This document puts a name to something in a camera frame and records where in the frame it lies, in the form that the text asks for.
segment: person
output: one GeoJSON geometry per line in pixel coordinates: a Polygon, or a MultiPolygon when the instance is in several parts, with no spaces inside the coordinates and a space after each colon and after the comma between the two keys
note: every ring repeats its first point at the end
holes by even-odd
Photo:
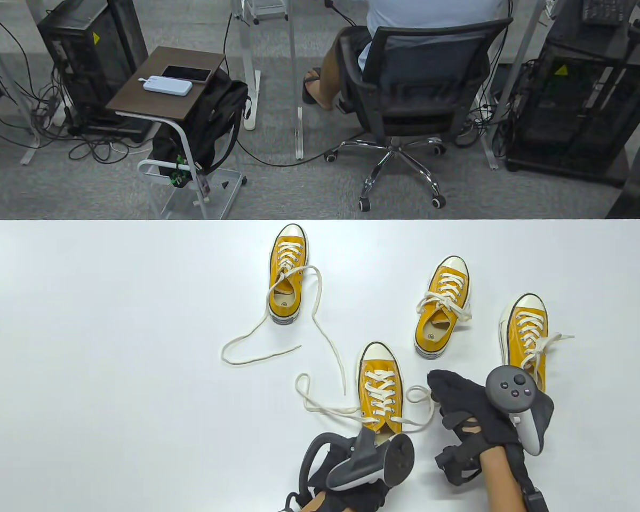
{"type": "MultiPolygon", "coordinates": [[[[431,396],[439,403],[444,418],[448,414],[468,413],[467,419],[453,430],[463,443],[471,436],[477,436],[473,444],[481,447],[477,465],[485,476],[490,512],[526,512],[519,482],[525,490],[530,491],[533,487],[523,463],[522,445],[509,418],[491,405],[483,386],[457,373],[434,370],[427,380],[431,396]],[[513,465],[508,454],[512,455],[513,465]]],[[[327,488],[325,482],[329,471],[349,456],[337,446],[330,447],[322,465],[308,480],[315,497],[301,512],[377,512],[383,507],[390,489],[382,480],[340,492],[327,488]]],[[[292,512],[290,498],[284,510],[292,512]]]]}
{"type": "Polygon", "coordinates": [[[374,32],[378,27],[436,29],[458,27],[497,19],[505,0],[367,0],[366,27],[345,27],[339,31],[321,68],[313,68],[303,79],[302,97],[307,104],[317,103],[332,110],[341,90],[339,39],[348,36],[356,51],[358,65],[364,70],[374,32]]]}

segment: light blue shirt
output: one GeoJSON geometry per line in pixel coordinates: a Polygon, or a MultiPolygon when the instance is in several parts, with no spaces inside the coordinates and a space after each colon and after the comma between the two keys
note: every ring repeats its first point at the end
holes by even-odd
{"type": "MultiPolygon", "coordinates": [[[[378,27],[440,29],[495,20],[506,0],[367,0],[367,28],[371,36],[378,27]]],[[[358,64],[365,68],[368,44],[358,64]]]]}

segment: canvas sneaker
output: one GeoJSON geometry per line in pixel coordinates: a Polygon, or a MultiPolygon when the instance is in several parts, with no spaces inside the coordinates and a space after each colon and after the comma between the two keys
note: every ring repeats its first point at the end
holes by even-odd
{"type": "Polygon", "coordinates": [[[318,327],[318,330],[328,341],[332,351],[334,352],[334,356],[337,359],[337,363],[339,363],[339,369],[341,371],[344,393],[346,393],[346,376],[339,351],[337,350],[334,342],[327,336],[327,334],[325,334],[322,327],[320,327],[320,323],[315,317],[318,307],[320,306],[320,298],[322,297],[322,275],[316,267],[308,265],[308,237],[306,236],[306,232],[303,228],[298,224],[286,225],[275,238],[275,242],[271,249],[269,290],[266,295],[266,313],[250,332],[244,336],[228,341],[228,343],[226,343],[221,349],[220,358],[225,361],[225,363],[228,363],[228,365],[248,365],[256,361],[264,361],[276,356],[288,354],[289,352],[293,352],[301,347],[301,345],[296,345],[286,350],[242,361],[234,361],[226,355],[230,347],[249,338],[249,336],[254,334],[254,332],[261,327],[268,317],[271,317],[273,321],[279,325],[291,324],[296,320],[301,310],[301,282],[303,281],[303,275],[306,270],[313,270],[318,277],[318,290],[315,296],[315,305],[313,305],[311,317],[313,318],[313,322],[316,327],[318,327]]]}
{"type": "Polygon", "coordinates": [[[467,264],[450,256],[437,267],[425,297],[417,304],[420,321],[415,349],[420,356],[436,359],[446,349],[457,322],[471,319],[471,281],[467,264]]]}
{"type": "Polygon", "coordinates": [[[534,293],[522,295],[505,308],[498,335],[503,363],[526,370],[542,392],[545,392],[547,348],[556,341],[573,338],[559,332],[550,336],[547,309],[534,293]]]}
{"type": "Polygon", "coordinates": [[[377,435],[377,442],[390,439],[403,432],[403,424],[424,427],[431,421],[434,403],[429,388],[412,386],[405,393],[410,403],[429,402],[429,416],[425,422],[403,417],[403,380],[398,361],[381,341],[374,341],[361,354],[357,366],[358,407],[325,407],[310,397],[310,376],[302,373],[296,378],[296,391],[303,397],[303,406],[309,412],[320,412],[361,422],[377,435]],[[412,398],[412,393],[420,397],[412,398]]]}

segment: hand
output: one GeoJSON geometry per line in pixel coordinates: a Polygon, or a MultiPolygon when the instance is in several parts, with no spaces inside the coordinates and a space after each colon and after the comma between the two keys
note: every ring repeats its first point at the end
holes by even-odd
{"type": "Polygon", "coordinates": [[[430,371],[427,382],[432,399],[441,405],[443,417],[455,412],[471,414],[462,427],[454,429],[460,441],[480,433],[490,446],[520,444],[515,426],[507,414],[491,405],[484,386],[447,370],[430,371]]]}
{"type": "Polygon", "coordinates": [[[389,488],[382,480],[375,483],[365,483],[346,491],[332,491],[327,488],[327,475],[337,466],[350,457],[351,453],[332,444],[327,457],[318,471],[315,471],[308,479],[308,485],[313,487],[315,495],[320,491],[325,492],[325,501],[330,512],[342,512],[351,509],[355,512],[376,512],[384,505],[389,488]]]}

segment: black backpack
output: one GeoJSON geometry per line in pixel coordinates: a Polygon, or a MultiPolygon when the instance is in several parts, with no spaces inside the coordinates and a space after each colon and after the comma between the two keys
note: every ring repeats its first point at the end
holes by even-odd
{"type": "MultiPolygon", "coordinates": [[[[179,123],[187,135],[199,175],[206,176],[215,171],[232,152],[237,142],[242,115],[249,117],[249,111],[244,112],[249,99],[249,88],[244,82],[232,80],[225,71],[218,69],[194,108],[179,123]],[[214,162],[215,141],[230,129],[233,130],[230,144],[223,157],[214,162]]],[[[159,173],[169,176],[173,185],[178,188],[183,188],[191,181],[190,171],[177,168],[178,164],[186,165],[187,159],[180,136],[172,127],[162,124],[154,136],[152,147],[152,158],[176,163],[175,169],[160,167],[159,173]]]]}

